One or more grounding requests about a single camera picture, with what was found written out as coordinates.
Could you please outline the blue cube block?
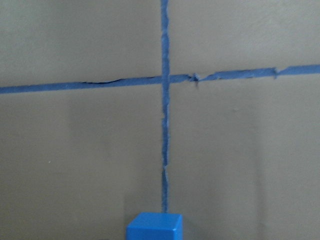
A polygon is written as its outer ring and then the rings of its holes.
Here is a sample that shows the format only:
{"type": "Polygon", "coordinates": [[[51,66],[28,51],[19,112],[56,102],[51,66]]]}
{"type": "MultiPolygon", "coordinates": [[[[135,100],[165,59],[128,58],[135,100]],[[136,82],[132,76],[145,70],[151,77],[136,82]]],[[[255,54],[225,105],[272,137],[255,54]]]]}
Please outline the blue cube block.
{"type": "Polygon", "coordinates": [[[127,240],[183,240],[183,216],[142,212],[126,227],[127,240]]]}

